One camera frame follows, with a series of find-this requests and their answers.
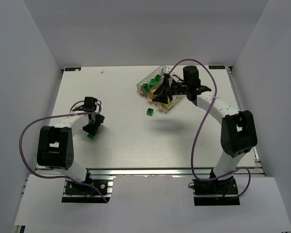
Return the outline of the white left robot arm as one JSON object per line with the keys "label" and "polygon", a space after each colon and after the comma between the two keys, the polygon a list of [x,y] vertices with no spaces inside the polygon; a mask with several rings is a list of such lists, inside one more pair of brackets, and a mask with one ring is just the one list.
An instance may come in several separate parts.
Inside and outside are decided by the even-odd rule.
{"label": "white left robot arm", "polygon": [[74,159],[73,137],[82,130],[93,139],[105,119],[100,112],[101,101],[85,97],[82,105],[74,105],[59,123],[42,127],[37,151],[38,165],[58,171],[67,179],[85,183],[89,171]]}

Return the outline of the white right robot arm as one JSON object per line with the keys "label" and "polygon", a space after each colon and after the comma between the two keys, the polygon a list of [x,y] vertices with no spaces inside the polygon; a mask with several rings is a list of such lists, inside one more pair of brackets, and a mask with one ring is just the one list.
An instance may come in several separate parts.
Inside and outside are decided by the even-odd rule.
{"label": "white right robot arm", "polygon": [[154,91],[154,102],[168,104],[175,95],[185,95],[195,106],[206,111],[221,125],[220,143],[222,153],[208,179],[196,180],[211,185],[226,183],[237,171],[240,160],[258,143],[253,114],[239,111],[217,97],[217,89],[202,85],[196,66],[185,66],[183,77],[174,81],[173,71],[162,69],[161,85]]}

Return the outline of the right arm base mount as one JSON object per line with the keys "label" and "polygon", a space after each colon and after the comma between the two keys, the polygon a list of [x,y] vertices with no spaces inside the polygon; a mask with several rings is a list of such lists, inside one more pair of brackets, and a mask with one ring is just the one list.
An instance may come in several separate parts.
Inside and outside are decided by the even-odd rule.
{"label": "right arm base mount", "polygon": [[238,188],[234,177],[227,181],[201,182],[192,180],[188,187],[193,190],[195,206],[238,206]]}

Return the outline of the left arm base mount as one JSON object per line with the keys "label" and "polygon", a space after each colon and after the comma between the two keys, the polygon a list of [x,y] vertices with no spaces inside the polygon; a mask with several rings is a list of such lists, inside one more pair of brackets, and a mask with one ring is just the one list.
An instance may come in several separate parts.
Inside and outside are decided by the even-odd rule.
{"label": "left arm base mount", "polygon": [[92,187],[77,184],[66,180],[62,195],[62,203],[107,203],[112,194],[114,177],[90,176],[85,183],[94,186],[100,194]]}

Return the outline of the small green lego brick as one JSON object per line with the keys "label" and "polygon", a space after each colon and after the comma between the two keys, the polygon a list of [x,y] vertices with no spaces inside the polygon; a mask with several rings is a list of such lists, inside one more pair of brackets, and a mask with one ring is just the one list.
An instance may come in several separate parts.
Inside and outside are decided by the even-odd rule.
{"label": "small green lego brick", "polygon": [[148,108],[146,114],[147,114],[148,116],[152,116],[153,113],[154,113],[154,109]]}

